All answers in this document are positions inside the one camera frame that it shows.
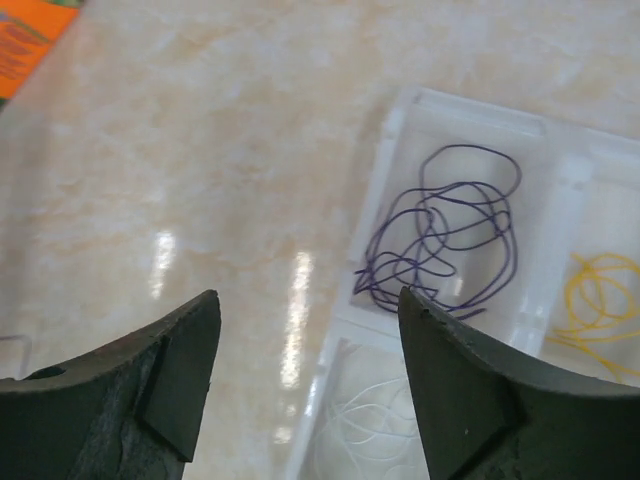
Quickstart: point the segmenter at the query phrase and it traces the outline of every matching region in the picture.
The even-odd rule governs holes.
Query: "beige surface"
[[[0,116],[0,335],[35,369],[217,289],[185,478],[280,478],[398,86],[637,136],[633,5],[89,0]]]

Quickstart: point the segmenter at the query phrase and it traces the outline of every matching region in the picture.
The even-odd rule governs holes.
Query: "orange object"
[[[0,0],[0,107],[78,14],[83,0]]]

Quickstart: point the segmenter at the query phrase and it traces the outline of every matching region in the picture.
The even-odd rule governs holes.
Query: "clear plastic tray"
[[[529,355],[612,380],[600,362],[550,342],[549,336],[553,327],[566,326],[562,292],[577,268],[572,253],[588,258],[616,252],[640,263],[635,240],[640,233],[640,144],[537,115],[406,88],[382,126],[332,325],[293,439],[287,479],[428,478],[407,397],[397,318],[366,292],[353,294],[354,272],[362,268],[370,238],[390,204],[416,186],[424,159],[449,144],[500,151],[517,159],[522,169],[521,185],[509,198],[519,250],[517,274],[468,324]],[[462,175],[508,188],[513,181],[504,162],[479,159],[482,152],[457,153],[429,172],[430,182],[458,181]],[[397,251],[413,234],[410,228],[397,229],[385,237],[383,248]],[[459,275],[439,285],[449,304],[486,284],[500,255],[494,248],[458,252]],[[632,283],[629,288],[634,286],[640,287]],[[637,345],[602,344],[598,352],[628,368],[640,368]],[[623,381],[638,384],[632,375]]]

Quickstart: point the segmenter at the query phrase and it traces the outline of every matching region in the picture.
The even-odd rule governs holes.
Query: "black object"
[[[521,353],[403,289],[400,333],[431,480],[627,480],[640,390]]]
[[[1,380],[0,478],[182,478],[219,336],[218,296],[207,291],[93,352]]]

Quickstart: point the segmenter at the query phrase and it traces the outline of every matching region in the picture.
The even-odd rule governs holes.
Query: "storage box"
[[[406,88],[382,126],[369,190],[305,413],[293,437],[286,478],[427,478],[407,396],[397,317],[380,308],[368,292],[354,294],[358,279],[354,272],[366,266],[370,240],[384,225],[390,207],[398,205],[398,195],[419,183],[425,159],[447,145],[471,144],[517,159],[522,177],[509,197],[518,249],[515,276],[481,305],[484,311],[464,321],[529,355],[615,381],[597,359],[551,338],[555,327],[567,327],[563,291],[579,270],[572,254],[591,258],[615,252],[640,263],[636,240],[640,143],[423,88]],[[462,148],[456,155],[443,157],[428,173],[430,185],[473,178],[508,190],[514,182],[512,166],[504,158],[487,159],[485,153]],[[453,221],[460,219],[453,213]],[[409,222],[385,235],[379,250],[401,253],[415,235],[416,227]],[[466,235],[475,241],[474,231]],[[500,268],[501,248],[494,242],[477,251],[455,252],[455,259],[447,257],[455,261],[457,271],[432,279],[433,288],[439,290],[437,298],[449,305],[464,304]],[[640,289],[640,278],[618,280],[628,281],[629,289]],[[389,288],[399,292],[403,281],[393,281]],[[618,298],[611,308],[624,309],[623,304],[624,298]],[[629,332],[629,327],[617,329],[614,326],[610,333]],[[640,369],[639,342],[640,337],[637,342],[629,338],[605,343],[598,352],[630,369]],[[622,374],[618,380],[638,385],[637,376]]]
[[[0,0],[0,108],[33,72],[84,0]]]

